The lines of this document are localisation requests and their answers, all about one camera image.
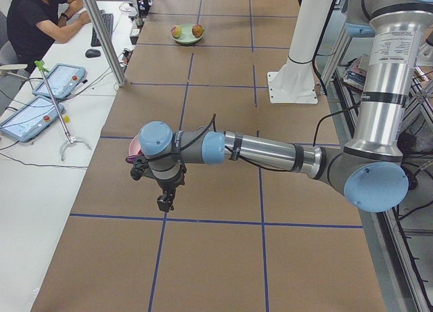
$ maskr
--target warning label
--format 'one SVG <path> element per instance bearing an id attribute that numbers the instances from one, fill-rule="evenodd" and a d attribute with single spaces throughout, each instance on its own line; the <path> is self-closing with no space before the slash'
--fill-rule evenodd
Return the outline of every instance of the warning label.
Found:
<path id="1" fill-rule="evenodd" d="M 421 33 L 415 31 L 383 32 L 375 36 L 370 65 L 409 64 L 414 66 Z"/>

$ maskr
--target white table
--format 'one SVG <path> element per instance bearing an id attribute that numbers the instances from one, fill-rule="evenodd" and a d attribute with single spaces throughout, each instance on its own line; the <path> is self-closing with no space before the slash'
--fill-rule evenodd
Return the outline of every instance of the white table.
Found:
<path id="1" fill-rule="evenodd" d="M 98 2 L 101 9 L 114 14 L 113 45 L 117 54 L 124 48 L 132 49 L 129 40 L 132 22 L 119 10 L 122 2 Z M 83 66 L 89 83 L 109 66 L 105 55 L 86 58 L 90 47 L 91 24 L 66 44 L 54 44 L 43 58 L 45 66 L 58 62 Z M 40 77 L 35 70 L 33 77 Z M 102 126 L 116 95 L 113 74 L 72 100 L 64 102 L 67 124 L 73 136 L 85 137 L 92 146 L 82 143 L 66 149 L 65 161 L 60 160 L 59 149 L 66 141 L 59 121 L 55 121 L 34 141 L 18 143 L 1 153 L 34 164 L 88 166 Z M 16 99 L 28 102 L 32 98 L 27 83 Z M 12 102 L 11 106 L 22 105 Z M 7 110 L 0 121 L 10 116 Z M 1 135 L 0 148 L 14 143 Z M 24 166 L 0 157 L 0 311 L 27 312 L 31 309 L 45 277 L 47 268 L 85 175 L 85 169 Z"/>

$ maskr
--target green plate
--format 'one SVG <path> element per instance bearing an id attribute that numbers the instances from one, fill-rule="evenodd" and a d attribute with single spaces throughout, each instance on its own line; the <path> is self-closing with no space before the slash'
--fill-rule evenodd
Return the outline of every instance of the green plate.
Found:
<path id="1" fill-rule="evenodd" d="M 174 38 L 174 36 L 171 36 L 173 40 L 177 43 L 180 43 L 182 45 L 191 45 L 192 43 L 196 43 L 197 41 L 199 41 L 204 36 L 203 32 L 203 35 L 201 35 L 200 37 L 194 37 L 194 35 L 192 34 L 192 27 L 194 26 L 194 24 L 192 23 L 180 24 L 179 26 L 182 28 L 182 35 L 179 38 Z"/>

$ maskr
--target apple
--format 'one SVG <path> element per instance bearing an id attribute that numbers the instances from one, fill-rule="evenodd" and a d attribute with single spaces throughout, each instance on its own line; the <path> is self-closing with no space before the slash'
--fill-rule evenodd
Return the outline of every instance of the apple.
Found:
<path id="1" fill-rule="evenodd" d="M 195 38 L 199 38 L 203 35 L 204 29 L 200 24 L 194 24 L 192 26 L 192 34 Z"/>
<path id="2" fill-rule="evenodd" d="M 179 38 L 182 35 L 182 27 L 174 25 L 171 27 L 170 32 L 174 38 Z"/>

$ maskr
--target green clamp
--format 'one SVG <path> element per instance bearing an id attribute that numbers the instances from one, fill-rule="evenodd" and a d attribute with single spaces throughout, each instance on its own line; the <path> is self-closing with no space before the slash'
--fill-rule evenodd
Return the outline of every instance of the green clamp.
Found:
<path id="1" fill-rule="evenodd" d="M 40 72 L 49 72 L 48 69 L 44 68 L 45 62 L 43 60 L 35 60 L 35 65 Z"/>

